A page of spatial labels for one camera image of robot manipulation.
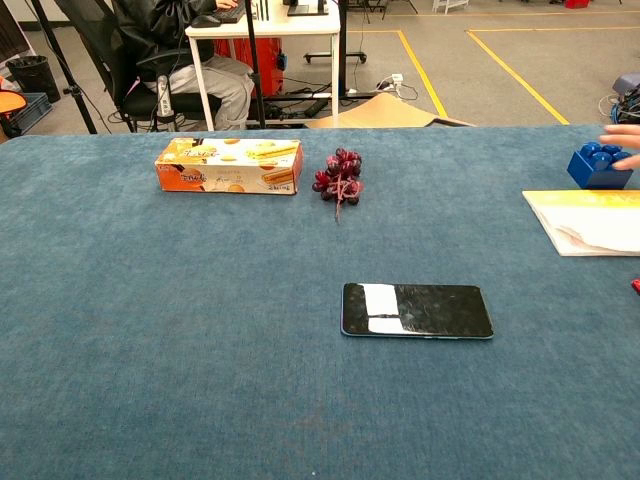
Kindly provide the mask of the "bare person hand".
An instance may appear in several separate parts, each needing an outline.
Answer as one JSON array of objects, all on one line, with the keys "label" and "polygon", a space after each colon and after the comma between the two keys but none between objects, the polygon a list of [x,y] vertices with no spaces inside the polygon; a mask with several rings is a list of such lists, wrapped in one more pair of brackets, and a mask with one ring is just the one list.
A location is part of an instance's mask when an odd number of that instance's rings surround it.
[{"label": "bare person hand", "polygon": [[640,165],[640,126],[635,124],[614,124],[604,127],[604,133],[599,136],[604,144],[616,145],[635,151],[634,155],[618,160],[612,164],[616,170],[633,170]]}]

